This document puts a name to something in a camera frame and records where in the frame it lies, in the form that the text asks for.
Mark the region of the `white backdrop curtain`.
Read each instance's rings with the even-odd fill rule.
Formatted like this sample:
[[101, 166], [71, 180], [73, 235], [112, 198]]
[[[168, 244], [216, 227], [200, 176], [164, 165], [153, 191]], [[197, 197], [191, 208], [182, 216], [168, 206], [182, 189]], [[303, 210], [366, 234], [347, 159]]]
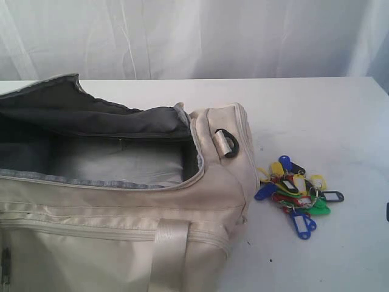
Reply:
[[387, 1], [2, 1], [1, 78], [365, 76]]

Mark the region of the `red key tag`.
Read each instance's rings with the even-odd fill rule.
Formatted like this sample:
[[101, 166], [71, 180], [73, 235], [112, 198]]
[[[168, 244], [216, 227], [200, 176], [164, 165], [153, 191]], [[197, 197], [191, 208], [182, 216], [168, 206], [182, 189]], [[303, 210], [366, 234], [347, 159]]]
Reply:
[[312, 203], [311, 196], [308, 192], [305, 178], [301, 175], [284, 175], [277, 179], [277, 181], [271, 183], [276, 185], [277, 188], [280, 188], [278, 183], [281, 179], [288, 179], [290, 182], [292, 182], [299, 190], [301, 198], [291, 198], [275, 192], [272, 194], [271, 199], [281, 205], [284, 210], [295, 210], [307, 214], [306, 209], [312, 207], [314, 204]]

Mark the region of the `blue key tag top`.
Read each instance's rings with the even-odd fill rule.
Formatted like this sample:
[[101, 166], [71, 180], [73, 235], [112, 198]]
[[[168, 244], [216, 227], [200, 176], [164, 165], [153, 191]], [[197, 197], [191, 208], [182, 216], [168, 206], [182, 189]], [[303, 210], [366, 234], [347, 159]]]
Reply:
[[292, 171], [292, 163], [289, 156], [282, 155], [278, 158], [279, 163], [284, 168], [285, 172], [291, 172]]

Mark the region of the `black key tag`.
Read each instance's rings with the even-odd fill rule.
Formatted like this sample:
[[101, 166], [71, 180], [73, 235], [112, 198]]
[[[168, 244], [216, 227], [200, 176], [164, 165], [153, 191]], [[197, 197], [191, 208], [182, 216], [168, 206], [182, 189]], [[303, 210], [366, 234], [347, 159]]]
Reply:
[[298, 194], [299, 190], [296, 188], [296, 186], [290, 182], [288, 179], [281, 179], [278, 183], [280, 188], [284, 189], [286, 192]]
[[342, 202], [344, 201], [344, 196], [339, 191], [321, 191], [320, 198], [326, 202]]
[[291, 166], [288, 168], [287, 172], [293, 175], [306, 176], [306, 170], [293, 162], [291, 163]]

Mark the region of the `green key tag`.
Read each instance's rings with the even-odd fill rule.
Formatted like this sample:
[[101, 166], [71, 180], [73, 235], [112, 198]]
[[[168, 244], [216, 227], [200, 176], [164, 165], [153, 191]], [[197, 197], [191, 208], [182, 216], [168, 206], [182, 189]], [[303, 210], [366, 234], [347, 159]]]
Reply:
[[289, 192], [286, 192], [285, 190], [280, 189], [280, 188], [277, 188], [276, 193], [278, 193], [280, 195], [288, 196], [291, 198], [301, 198], [301, 194], [299, 194], [299, 193], [289, 193]]
[[313, 215], [313, 216], [316, 216], [316, 215], [329, 215], [331, 213], [331, 210], [327, 206], [326, 201], [324, 201], [323, 199], [318, 198], [316, 200], [315, 204], [312, 207], [306, 209], [306, 212], [309, 215]]

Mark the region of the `beige duffel bag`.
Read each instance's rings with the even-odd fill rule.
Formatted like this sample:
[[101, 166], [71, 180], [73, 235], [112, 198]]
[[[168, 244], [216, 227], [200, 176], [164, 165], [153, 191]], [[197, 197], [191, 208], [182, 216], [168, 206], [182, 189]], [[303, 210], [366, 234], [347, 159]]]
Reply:
[[[66, 151], [178, 153], [173, 186], [52, 174]], [[97, 99], [69, 74], [1, 95], [2, 291], [216, 291], [259, 188], [244, 108]]]

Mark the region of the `blue key tag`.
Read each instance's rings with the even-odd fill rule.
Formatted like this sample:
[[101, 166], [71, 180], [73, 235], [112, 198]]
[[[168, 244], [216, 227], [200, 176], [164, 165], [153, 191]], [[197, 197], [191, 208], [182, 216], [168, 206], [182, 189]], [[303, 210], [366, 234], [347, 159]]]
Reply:
[[295, 231], [300, 239], [307, 240], [311, 236], [311, 230], [303, 214], [294, 210], [290, 211], [289, 216], [294, 224]]
[[282, 155], [278, 158], [279, 163], [284, 168], [285, 172], [291, 172], [292, 171], [292, 163], [289, 156]]
[[316, 222], [306, 216], [298, 216], [295, 218], [298, 237], [302, 240], [308, 240], [311, 233], [317, 229]]
[[277, 191], [277, 187], [274, 184], [266, 184], [255, 194], [254, 198], [257, 201], [265, 200], [268, 197], [271, 197], [273, 193]]

